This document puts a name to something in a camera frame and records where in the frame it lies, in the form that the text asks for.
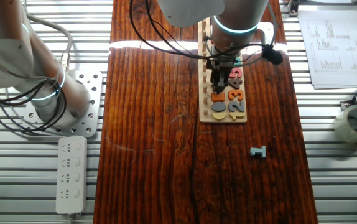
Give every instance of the paper sheet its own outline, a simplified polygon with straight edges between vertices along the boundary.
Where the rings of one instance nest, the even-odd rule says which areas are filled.
[[[357,87],[357,11],[299,11],[313,85]]]

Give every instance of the tape roll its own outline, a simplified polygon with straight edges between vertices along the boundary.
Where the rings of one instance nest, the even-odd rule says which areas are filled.
[[[335,118],[333,128],[335,129],[336,135],[341,140],[349,143],[357,143],[357,131],[350,126],[348,118],[357,120],[357,105],[350,106],[342,111]]]

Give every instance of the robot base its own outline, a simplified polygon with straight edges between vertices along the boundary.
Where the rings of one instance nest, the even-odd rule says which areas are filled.
[[[48,128],[42,134],[50,136],[83,136],[92,137],[97,133],[98,113],[100,110],[101,88],[103,86],[103,75],[101,72],[71,70],[72,78],[81,81],[90,94],[90,105],[86,115],[70,126]],[[43,123],[37,116],[35,107],[28,103],[25,109],[24,119],[32,123]],[[23,122],[23,126],[35,127],[33,124]]]

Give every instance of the white power strip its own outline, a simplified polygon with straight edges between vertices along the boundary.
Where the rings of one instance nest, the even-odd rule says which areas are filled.
[[[73,214],[86,207],[87,139],[82,136],[61,138],[58,142],[58,214]]]

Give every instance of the wooden table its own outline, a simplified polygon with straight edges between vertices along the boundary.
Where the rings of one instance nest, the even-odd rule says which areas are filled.
[[[270,3],[282,49],[279,2]],[[197,41],[196,26],[169,26],[156,1],[152,15],[177,40]],[[143,0],[134,18],[146,40],[159,40]],[[115,0],[111,42],[123,40],[138,38],[129,1]],[[248,122],[235,125],[199,122],[197,64],[111,49],[94,223],[318,223],[288,56],[244,67]],[[263,145],[265,159],[250,155]]]

